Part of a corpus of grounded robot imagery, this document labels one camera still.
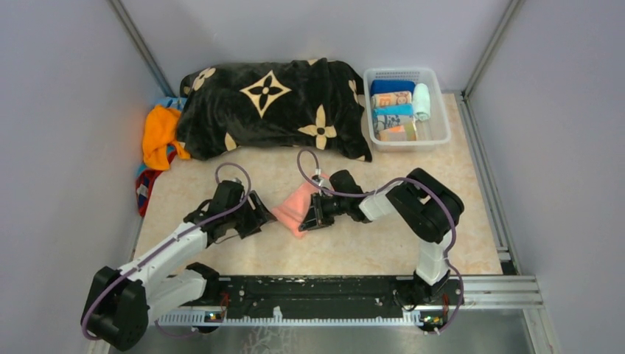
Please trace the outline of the pink panda towel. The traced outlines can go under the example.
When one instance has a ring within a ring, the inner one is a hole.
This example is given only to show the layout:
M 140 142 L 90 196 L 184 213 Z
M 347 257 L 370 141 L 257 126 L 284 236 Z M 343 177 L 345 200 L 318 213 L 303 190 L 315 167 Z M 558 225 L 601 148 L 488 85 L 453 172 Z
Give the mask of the pink panda towel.
M 306 231 L 300 231 L 310 207 L 311 195 L 318 189 L 309 183 L 301 184 L 281 204 L 272 208 L 271 212 L 277 221 L 285 226 L 298 239 L 306 235 Z

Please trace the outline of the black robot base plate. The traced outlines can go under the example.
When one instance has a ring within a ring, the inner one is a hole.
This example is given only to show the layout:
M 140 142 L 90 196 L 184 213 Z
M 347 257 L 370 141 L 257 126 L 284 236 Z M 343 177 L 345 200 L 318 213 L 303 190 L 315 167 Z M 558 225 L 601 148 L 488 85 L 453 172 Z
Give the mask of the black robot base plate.
M 207 294 L 191 303 L 215 306 L 227 319 L 400 319 L 421 306 L 462 303 L 459 285 L 451 278 L 429 286 L 414 275 L 229 276 L 209 281 Z

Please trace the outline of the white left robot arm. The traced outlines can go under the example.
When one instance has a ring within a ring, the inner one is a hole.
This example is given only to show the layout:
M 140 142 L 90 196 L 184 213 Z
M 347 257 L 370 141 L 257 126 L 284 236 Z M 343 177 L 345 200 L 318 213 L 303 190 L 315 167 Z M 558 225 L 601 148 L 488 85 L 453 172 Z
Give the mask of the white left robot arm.
M 237 181 L 221 181 L 212 198 L 191 211 L 157 246 L 118 268 L 105 266 L 93 277 L 80 319 L 83 335 L 118 350 L 134 347 L 147 327 L 182 305 L 221 303 L 220 275 L 189 263 L 229 230 L 240 238 L 261 232 L 276 217 L 257 193 Z

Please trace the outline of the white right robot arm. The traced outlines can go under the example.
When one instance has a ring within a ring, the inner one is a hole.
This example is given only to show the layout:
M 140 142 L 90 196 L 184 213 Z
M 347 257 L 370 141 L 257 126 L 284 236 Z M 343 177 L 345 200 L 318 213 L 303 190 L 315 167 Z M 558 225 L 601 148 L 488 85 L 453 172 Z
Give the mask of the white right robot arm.
M 340 215 L 357 223 L 399 215 L 421 242 L 413 273 L 416 297 L 433 304 L 443 295 L 450 276 L 449 248 L 464 212 L 464 203 L 453 191 L 422 168 L 371 192 L 364 192 L 348 170 L 339 170 L 328 179 L 316 176 L 314 185 L 316 191 L 299 230 L 329 227 Z

